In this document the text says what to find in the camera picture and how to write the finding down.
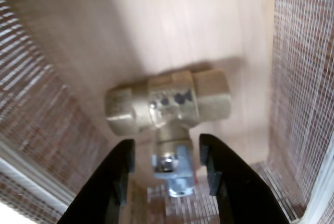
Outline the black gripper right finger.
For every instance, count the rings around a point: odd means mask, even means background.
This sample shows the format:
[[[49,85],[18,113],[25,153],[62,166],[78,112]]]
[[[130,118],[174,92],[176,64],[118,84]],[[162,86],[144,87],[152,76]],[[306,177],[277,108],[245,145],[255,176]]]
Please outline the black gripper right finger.
[[[267,184],[216,136],[200,134],[199,155],[207,171],[209,195],[217,202],[219,223],[292,223],[297,219],[274,183]]]

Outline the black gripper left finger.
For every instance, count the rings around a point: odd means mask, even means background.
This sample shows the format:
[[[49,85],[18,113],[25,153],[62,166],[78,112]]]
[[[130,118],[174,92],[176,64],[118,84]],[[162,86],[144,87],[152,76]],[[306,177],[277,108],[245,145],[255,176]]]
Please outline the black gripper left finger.
[[[135,141],[125,139],[97,167],[58,223],[119,223],[134,169]]]

